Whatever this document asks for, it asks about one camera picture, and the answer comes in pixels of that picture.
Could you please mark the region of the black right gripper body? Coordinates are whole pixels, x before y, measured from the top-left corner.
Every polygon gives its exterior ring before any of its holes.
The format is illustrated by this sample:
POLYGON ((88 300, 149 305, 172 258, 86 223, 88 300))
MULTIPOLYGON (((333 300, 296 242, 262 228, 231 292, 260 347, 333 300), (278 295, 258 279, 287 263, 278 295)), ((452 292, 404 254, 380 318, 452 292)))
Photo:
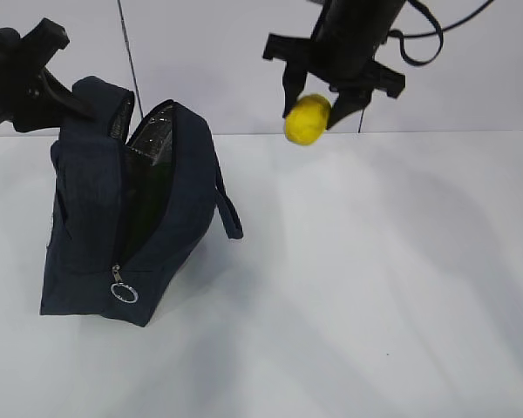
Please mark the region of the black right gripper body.
POLYGON ((339 92, 347 89, 378 90, 398 98, 405 88, 405 76, 374 60, 352 37, 331 39, 286 37, 269 34, 262 57, 271 61, 307 61, 308 75, 319 78, 339 92))

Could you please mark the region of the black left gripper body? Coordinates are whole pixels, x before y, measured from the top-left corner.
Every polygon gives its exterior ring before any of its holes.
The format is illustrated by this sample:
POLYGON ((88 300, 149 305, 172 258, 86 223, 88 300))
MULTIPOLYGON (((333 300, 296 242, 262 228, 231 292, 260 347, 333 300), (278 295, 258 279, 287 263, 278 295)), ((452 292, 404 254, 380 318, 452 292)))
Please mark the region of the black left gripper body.
POLYGON ((8 121, 18 132, 56 127, 62 118, 48 112, 41 101, 39 72, 28 71, 16 58, 21 36, 12 28, 0 29, 0 124, 8 121))

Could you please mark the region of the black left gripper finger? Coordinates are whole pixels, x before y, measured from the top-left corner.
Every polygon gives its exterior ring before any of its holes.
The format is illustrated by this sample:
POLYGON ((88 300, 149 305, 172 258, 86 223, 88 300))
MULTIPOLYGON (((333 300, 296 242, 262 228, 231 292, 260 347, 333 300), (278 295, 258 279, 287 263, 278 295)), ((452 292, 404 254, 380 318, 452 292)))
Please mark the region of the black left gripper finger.
POLYGON ((92 107, 64 87, 47 69, 41 71, 38 80, 44 108, 56 118, 77 117, 83 120, 95 118, 92 107))

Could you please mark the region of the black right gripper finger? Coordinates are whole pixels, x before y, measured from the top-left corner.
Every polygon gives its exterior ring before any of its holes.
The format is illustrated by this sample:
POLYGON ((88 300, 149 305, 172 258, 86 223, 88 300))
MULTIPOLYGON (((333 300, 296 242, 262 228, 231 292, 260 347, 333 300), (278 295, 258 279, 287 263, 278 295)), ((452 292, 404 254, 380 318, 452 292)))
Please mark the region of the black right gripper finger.
POLYGON ((309 64, 307 61, 287 62, 282 75, 284 90, 284 109, 282 117, 286 118, 304 90, 308 76, 309 64))
POLYGON ((347 89, 339 91, 329 113, 327 129, 330 130, 349 115, 364 110, 369 105, 371 97, 372 90, 347 89))

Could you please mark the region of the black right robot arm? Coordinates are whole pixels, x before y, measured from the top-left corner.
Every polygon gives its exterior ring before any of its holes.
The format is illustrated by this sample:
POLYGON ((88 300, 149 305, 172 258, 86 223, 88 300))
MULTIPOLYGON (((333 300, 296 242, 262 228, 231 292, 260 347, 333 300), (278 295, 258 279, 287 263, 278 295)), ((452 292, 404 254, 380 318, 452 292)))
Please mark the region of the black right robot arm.
POLYGON ((404 6, 397 0, 325 1, 310 37, 269 34, 262 57, 286 63, 283 116, 292 111, 309 74, 337 94, 327 129, 365 109, 375 90, 398 98, 405 76, 374 59, 404 6))

